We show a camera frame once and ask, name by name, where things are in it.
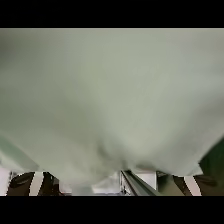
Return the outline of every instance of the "pale green fabric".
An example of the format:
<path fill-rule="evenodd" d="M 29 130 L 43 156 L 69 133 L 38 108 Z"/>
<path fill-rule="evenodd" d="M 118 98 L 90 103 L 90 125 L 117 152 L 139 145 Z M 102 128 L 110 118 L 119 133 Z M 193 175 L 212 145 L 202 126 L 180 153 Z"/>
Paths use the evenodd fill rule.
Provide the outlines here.
<path fill-rule="evenodd" d="M 137 165 L 185 176 L 223 135 L 223 29 L 0 35 L 5 166 L 82 186 Z"/>

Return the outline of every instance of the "crumpled fabric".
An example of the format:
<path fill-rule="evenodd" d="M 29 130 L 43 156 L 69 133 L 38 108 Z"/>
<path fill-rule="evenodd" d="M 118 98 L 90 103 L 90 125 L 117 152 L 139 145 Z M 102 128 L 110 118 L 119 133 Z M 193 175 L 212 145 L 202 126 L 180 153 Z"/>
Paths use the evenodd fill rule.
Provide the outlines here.
<path fill-rule="evenodd" d="M 193 175 L 223 136 L 223 29 L 1 29 L 0 162 L 77 189 Z"/>

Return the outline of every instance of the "white cloth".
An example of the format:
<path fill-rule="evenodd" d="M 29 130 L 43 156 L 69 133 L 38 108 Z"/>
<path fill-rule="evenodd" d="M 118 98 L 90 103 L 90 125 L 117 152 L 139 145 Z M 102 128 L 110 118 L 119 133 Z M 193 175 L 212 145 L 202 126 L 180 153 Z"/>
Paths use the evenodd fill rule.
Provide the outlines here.
<path fill-rule="evenodd" d="M 186 176 L 223 135 L 223 29 L 2 29 L 0 44 L 6 167 L 76 186 L 139 164 Z"/>

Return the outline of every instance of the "white fabric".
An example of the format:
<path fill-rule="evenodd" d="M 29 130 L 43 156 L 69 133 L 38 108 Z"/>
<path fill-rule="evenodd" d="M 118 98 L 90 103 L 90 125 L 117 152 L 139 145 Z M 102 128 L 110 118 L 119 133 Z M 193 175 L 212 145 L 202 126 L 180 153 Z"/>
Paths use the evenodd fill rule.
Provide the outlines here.
<path fill-rule="evenodd" d="M 224 130 L 223 29 L 0 31 L 0 159 L 88 186 L 191 175 Z"/>

